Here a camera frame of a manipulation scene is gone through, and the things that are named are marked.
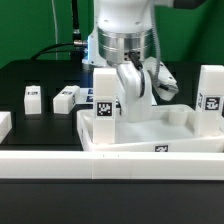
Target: black cable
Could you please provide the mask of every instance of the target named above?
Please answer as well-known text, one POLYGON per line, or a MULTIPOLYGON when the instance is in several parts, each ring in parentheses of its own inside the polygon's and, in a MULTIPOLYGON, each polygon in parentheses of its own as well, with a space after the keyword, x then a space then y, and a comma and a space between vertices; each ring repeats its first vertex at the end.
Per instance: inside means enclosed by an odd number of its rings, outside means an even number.
POLYGON ((79 30, 78 0, 72 0, 73 29, 79 30))
POLYGON ((138 55, 135 52, 129 52, 128 54, 130 60, 134 64, 135 68, 140 72, 141 74, 141 91, 139 97, 143 97, 145 93, 145 74, 143 72, 143 66, 141 61, 138 58, 138 55))
POLYGON ((141 73, 141 92, 140 92, 140 98, 144 96, 145 93, 145 74, 143 72, 143 69, 140 68, 140 73, 141 73))
POLYGON ((55 49, 58 47, 64 47, 64 46, 74 46, 74 43, 73 42, 59 43, 59 44, 51 45, 49 47, 45 47, 41 51, 39 51, 37 54, 33 55, 30 59, 36 60, 43 52, 46 52, 48 50, 55 49))

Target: cable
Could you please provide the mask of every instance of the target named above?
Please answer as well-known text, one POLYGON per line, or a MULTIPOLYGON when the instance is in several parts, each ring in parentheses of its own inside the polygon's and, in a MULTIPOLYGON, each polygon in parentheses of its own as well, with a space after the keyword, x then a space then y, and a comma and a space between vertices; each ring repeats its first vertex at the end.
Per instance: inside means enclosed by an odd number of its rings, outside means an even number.
POLYGON ((141 91, 139 95, 139 98, 141 98, 144 96, 144 93, 145 93, 145 74, 143 72, 143 66, 138 58, 138 55, 135 52, 129 52, 128 56, 130 60, 132 61, 132 63, 134 64, 135 68, 138 71, 140 71, 140 74, 141 74, 141 91))
POLYGON ((72 0, 73 40, 81 40, 79 30, 78 0, 72 0))
POLYGON ((58 44, 58 21, 57 21, 55 1, 51 0, 51 4, 52 4, 52 10, 53 10, 53 17, 54 17, 55 43, 58 44))
POLYGON ((141 92, 140 92, 139 97, 141 98, 144 96, 144 93, 145 93, 145 74, 144 74, 142 68, 140 68, 139 71, 141 73, 141 92))
POLYGON ((41 51, 39 51, 38 53, 33 55, 30 59, 31 60, 36 60, 43 52, 46 52, 48 50, 55 49, 55 48, 58 48, 58 47, 64 47, 64 46, 74 46, 74 43, 73 42, 59 43, 59 44, 51 45, 49 47, 45 47, 44 49, 42 49, 41 51))
POLYGON ((151 23, 152 23, 152 35, 154 39, 154 45, 156 50, 156 71, 154 74, 153 82, 156 86, 159 85, 159 71, 160 71, 160 62, 161 62, 161 49, 159 43, 158 32, 156 28, 156 17, 155 17, 155 0, 151 0, 150 4, 151 11, 151 23))

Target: white foam block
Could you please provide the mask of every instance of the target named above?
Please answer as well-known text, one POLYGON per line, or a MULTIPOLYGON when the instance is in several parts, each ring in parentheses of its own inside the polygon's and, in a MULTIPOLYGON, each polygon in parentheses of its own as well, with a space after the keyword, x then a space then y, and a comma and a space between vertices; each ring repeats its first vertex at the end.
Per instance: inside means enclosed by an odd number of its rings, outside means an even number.
POLYGON ((40 86, 27 86, 24 97, 25 114, 41 114, 40 86))
POLYGON ((222 180, 223 153, 132 153, 131 179, 222 180))
POLYGON ((202 65, 196 111, 222 113, 224 66, 202 65))
POLYGON ((85 152, 1 151, 0 178, 91 179, 92 155, 85 152))
POLYGON ((0 112, 0 143, 12 128, 11 113, 0 112))
POLYGON ((94 69, 93 143, 95 144, 115 142, 116 80, 115 69, 94 69))
POLYGON ((69 114, 80 94, 78 86, 66 86, 54 99, 54 113, 69 114))
POLYGON ((195 136, 215 136, 219 134, 221 116, 218 112, 196 112, 194 123, 195 136))
POLYGON ((95 153, 92 160, 92 179, 130 179, 131 161, 128 153, 95 153))

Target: white rectangular block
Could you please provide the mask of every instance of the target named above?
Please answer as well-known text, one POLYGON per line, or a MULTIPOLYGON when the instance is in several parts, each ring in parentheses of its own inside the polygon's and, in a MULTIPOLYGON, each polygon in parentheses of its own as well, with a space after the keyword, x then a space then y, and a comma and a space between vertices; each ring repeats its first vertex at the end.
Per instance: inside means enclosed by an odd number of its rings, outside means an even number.
POLYGON ((130 179, 129 153, 95 153, 92 161, 92 179, 130 179))
POLYGON ((54 99, 54 113, 69 114, 80 94, 78 86, 66 86, 54 99))
POLYGON ((116 80, 117 72, 113 68, 96 68, 94 69, 94 99, 111 99, 116 100, 116 80))
POLYGON ((0 151, 0 178, 91 179, 92 155, 85 152, 0 151))
POLYGON ((115 142, 114 120, 93 120, 93 143, 113 144, 115 142))
POLYGON ((11 113, 0 112, 0 143, 12 128, 11 113))
POLYGON ((115 143, 116 69, 94 69, 93 143, 115 143))
POLYGON ((41 114, 40 86, 27 86, 24 97, 25 114, 41 114))
POLYGON ((195 136, 216 136, 219 134, 221 116, 218 112, 196 112, 194 120, 195 136))
POLYGON ((131 179, 221 180, 223 153, 132 153, 131 179))
POLYGON ((201 66, 196 111, 222 113, 224 66, 201 66))

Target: green screen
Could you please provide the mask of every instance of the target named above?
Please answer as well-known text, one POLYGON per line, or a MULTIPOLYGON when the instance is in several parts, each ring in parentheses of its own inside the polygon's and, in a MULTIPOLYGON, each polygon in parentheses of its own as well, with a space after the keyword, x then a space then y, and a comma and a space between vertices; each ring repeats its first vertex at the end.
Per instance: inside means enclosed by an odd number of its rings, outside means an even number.
MULTIPOLYGON (((71 1, 55 0, 59 42, 72 40, 71 1)), ((224 1, 207 0, 196 10, 157 7, 163 61, 224 63, 224 1)), ((80 29, 86 39, 93 26, 92 0, 79 0, 80 29)), ((29 59, 55 43, 51 0, 0 1, 0 67, 29 59)), ((55 59, 55 55, 43 56, 55 59)), ((60 54, 59 59, 68 59, 60 54)))

